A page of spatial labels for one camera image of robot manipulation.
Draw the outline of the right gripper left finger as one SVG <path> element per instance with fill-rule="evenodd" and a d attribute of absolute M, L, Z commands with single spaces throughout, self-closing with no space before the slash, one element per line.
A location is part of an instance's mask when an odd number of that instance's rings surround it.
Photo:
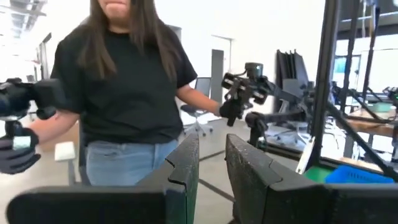
<path fill-rule="evenodd" d="M 8 204 L 9 224 L 193 224 L 199 137 L 186 137 L 132 187 L 38 187 Z"/>

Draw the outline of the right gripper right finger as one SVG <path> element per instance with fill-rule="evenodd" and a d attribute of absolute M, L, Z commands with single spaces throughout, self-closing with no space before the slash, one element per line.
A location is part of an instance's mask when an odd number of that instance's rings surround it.
<path fill-rule="evenodd" d="M 226 165 L 241 224 L 398 224 L 398 184 L 321 184 L 235 134 Z"/>

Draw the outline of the person's hand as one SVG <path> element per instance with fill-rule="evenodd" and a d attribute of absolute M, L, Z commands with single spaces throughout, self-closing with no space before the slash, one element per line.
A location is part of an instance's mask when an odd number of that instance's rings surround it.
<path fill-rule="evenodd" d="M 235 118 L 241 119 L 244 113 L 244 105 L 241 104 L 239 99 L 230 99 L 225 101 L 219 108 L 219 114 L 223 118 Z"/>
<path fill-rule="evenodd" d="M 32 167 L 41 158 L 35 150 L 38 143 L 38 136 L 29 128 L 22 128 L 13 137 L 1 137 L 0 173 L 18 174 Z"/>

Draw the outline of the grey office chair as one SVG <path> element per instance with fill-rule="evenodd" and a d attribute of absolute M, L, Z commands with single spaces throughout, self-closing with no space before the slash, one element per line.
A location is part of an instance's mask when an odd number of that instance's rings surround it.
<path fill-rule="evenodd" d="M 195 89 L 203 93 L 207 98 L 210 96 L 210 88 L 211 88 L 211 78 L 210 77 L 199 77 L 196 80 Z M 182 105 L 180 110 L 186 112 L 189 116 L 195 118 L 195 122 L 193 124 L 189 124 L 188 126 L 184 126 L 183 134 L 187 135 L 191 131 L 195 131 L 196 133 L 202 133 L 202 136 L 206 136 L 206 129 L 209 133 L 213 132 L 213 127 L 208 124 L 201 124 L 198 122 L 199 117 L 207 114 L 208 112 L 205 110 L 201 110 L 192 105 Z"/>

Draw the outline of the blue plastic basket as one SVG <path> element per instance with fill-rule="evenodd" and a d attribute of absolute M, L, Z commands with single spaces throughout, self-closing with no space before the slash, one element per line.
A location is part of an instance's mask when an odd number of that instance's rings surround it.
<path fill-rule="evenodd" d="M 327 184 L 393 184 L 390 177 L 375 174 L 351 166 L 339 166 L 325 177 Z"/>

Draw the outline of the person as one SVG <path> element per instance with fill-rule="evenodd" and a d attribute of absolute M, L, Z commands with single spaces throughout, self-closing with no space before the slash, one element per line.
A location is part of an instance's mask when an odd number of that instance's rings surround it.
<path fill-rule="evenodd" d="M 177 100 L 220 116 L 154 0 L 90 0 L 88 20 L 57 46 L 52 76 L 67 103 L 30 128 L 48 142 L 79 123 L 91 185 L 134 185 L 177 147 Z"/>

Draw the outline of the white square block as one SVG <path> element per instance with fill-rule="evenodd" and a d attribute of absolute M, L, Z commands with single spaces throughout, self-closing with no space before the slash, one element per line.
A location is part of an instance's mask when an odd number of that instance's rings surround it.
<path fill-rule="evenodd" d="M 74 160 L 76 158 L 73 142 L 60 142 L 55 145 L 54 159 L 57 162 Z"/>

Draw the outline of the grey door panel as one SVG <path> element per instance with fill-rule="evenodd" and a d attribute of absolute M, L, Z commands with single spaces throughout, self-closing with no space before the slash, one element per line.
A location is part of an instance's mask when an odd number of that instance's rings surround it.
<path fill-rule="evenodd" d="M 211 99 L 222 102 L 221 82 L 224 72 L 224 51 L 213 49 L 211 52 Z"/>

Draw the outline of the stacked black panels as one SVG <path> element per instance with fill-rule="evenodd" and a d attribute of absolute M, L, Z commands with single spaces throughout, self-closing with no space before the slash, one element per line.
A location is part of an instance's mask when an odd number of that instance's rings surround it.
<path fill-rule="evenodd" d="M 285 79 L 297 79 L 299 87 L 308 87 L 308 74 L 303 57 L 296 50 L 275 54 L 275 84 L 282 88 Z"/>

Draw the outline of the wooden workbench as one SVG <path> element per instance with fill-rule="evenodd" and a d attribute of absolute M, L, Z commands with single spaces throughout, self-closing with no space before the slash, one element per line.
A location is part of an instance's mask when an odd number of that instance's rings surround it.
<path fill-rule="evenodd" d="M 391 109 L 389 112 L 375 112 L 386 123 L 374 119 L 365 109 L 358 109 L 345 116 L 349 125 L 357 132 L 368 133 L 379 136 L 392 137 L 394 125 L 389 118 L 394 118 L 396 112 Z"/>

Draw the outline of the black rig frame strut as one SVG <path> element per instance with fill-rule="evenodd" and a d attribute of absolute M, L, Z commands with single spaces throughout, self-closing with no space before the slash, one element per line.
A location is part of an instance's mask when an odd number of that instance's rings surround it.
<path fill-rule="evenodd" d="M 383 173 L 398 183 L 398 173 L 390 165 L 387 165 L 381 157 L 379 157 L 374 149 L 364 141 L 364 139 L 358 135 L 355 130 L 349 125 L 345 118 L 341 115 L 340 111 L 337 110 L 333 104 L 327 102 L 326 109 L 334 117 L 337 122 L 342 126 L 342 128 L 347 132 L 349 136 L 353 138 L 364 150 L 369 154 L 373 162 L 383 171 Z"/>

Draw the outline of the black rig frame post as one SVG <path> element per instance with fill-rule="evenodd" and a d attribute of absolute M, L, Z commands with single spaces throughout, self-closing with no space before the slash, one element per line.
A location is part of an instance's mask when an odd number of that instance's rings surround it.
<path fill-rule="evenodd" d="M 341 0 L 325 0 L 312 120 L 312 134 L 315 136 L 315 142 L 308 160 L 308 168 L 319 165 L 321 158 L 325 115 L 330 95 L 330 75 L 333 70 L 336 35 L 340 21 L 340 7 Z"/>

